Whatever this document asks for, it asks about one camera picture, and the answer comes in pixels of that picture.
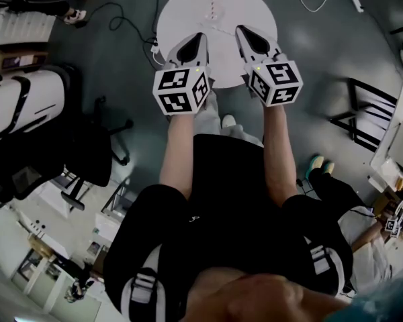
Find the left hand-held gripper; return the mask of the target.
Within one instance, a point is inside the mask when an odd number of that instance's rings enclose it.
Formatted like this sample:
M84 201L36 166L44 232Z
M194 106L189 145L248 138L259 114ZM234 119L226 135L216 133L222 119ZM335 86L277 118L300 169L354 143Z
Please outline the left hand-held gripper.
M211 91L207 36L184 38L169 52L169 62L170 68L156 71L152 94L164 115L194 115Z

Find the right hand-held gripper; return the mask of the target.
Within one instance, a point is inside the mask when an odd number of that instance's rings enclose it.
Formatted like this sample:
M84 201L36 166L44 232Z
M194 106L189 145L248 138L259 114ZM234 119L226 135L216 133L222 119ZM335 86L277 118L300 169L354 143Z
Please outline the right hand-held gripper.
M244 59L243 79L250 94L258 97L265 107L294 103L304 83L296 63L279 53L277 41L248 25L238 25L235 37ZM269 58L271 51L276 55Z

